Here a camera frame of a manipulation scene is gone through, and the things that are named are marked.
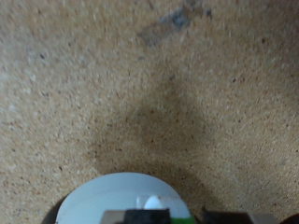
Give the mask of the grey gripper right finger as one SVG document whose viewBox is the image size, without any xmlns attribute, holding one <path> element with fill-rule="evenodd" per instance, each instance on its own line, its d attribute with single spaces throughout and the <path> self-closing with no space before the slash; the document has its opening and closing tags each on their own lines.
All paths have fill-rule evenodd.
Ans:
<svg viewBox="0 0 299 224">
<path fill-rule="evenodd" d="M 253 214 L 246 212 L 216 212 L 203 213 L 204 224 L 279 224 L 270 214 Z"/>
</svg>

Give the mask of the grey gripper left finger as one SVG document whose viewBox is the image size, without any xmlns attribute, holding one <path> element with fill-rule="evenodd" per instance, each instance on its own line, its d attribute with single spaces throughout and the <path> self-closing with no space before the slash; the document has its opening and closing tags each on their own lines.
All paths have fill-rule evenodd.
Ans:
<svg viewBox="0 0 299 224">
<path fill-rule="evenodd" d="M 100 224 L 171 224 L 168 209 L 107 210 Z"/>
</svg>

